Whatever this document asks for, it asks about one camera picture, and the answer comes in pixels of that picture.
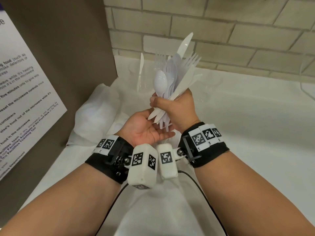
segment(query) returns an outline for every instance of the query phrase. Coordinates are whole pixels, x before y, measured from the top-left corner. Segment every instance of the microwave instructions sign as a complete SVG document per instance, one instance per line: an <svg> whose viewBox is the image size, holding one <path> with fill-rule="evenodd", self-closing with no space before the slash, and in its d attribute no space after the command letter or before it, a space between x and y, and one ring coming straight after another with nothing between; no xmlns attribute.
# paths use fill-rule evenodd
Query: microwave instructions sign
<svg viewBox="0 0 315 236"><path fill-rule="evenodd" d="M65 112L0 4L0 180Z"/></svg>

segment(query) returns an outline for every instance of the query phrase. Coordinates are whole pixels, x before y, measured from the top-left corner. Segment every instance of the screw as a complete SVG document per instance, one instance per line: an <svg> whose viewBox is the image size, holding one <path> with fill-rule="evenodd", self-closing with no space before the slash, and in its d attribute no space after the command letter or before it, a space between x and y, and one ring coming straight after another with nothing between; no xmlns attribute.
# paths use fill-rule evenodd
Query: screw
<svg viewBox="0 0 315 236"><path fill-rule="evenodd" d="M179 148L179 149L177 150L177 154L178 154L179 156L183 156L183 155L185 155L185 152L183 151L183 149Z"/></svg>

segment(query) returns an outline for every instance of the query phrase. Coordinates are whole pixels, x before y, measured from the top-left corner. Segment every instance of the wrist strap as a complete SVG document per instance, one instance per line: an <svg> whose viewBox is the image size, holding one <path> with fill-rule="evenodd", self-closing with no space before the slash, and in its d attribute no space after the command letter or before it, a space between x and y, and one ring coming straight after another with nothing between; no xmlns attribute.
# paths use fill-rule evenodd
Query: wrist strap
<svg viewBox="0 0 315 236"><path fill-rule="evenodd" d="M180 148L187 150L186 158L194 167L201 167L230 149L214 124L197 123L183 132Z"/></svg>
<svg viewBox="0 0 315 236"><path fill-rule="evenodd" d="M128 176L128 169L125 166L130 165L133 150L134 148L123 138L106 135L85 163L122 184Z"/></svg>

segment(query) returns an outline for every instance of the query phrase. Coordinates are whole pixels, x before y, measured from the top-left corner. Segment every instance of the person's right hand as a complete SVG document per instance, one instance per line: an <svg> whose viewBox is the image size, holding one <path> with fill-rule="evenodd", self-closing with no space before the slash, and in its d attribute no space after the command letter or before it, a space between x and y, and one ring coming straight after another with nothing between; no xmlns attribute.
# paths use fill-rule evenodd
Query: person's right hand
<svg viewBox="0 0 315 236"><path fill-rule="evenodd" d="M174 101L157 97L154 94L150 98L150 106L166 111L174 128L180 133L200 122L195 112L194 99L189 89Z"/></svg>

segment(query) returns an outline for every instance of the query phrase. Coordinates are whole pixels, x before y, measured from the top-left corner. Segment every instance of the palm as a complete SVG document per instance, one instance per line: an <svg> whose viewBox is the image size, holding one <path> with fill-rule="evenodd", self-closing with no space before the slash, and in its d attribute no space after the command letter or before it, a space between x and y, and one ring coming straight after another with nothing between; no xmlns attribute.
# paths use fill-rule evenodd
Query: palm
<svg viewBox="0 0 315 236"><path fill-rule="evenodd" d="M144 143L153 144L159 140L164 140L175 135L174 132L161 130L151 120L148 120L151 109L133 114L119 131L123 138L133 146Z"/></svg>

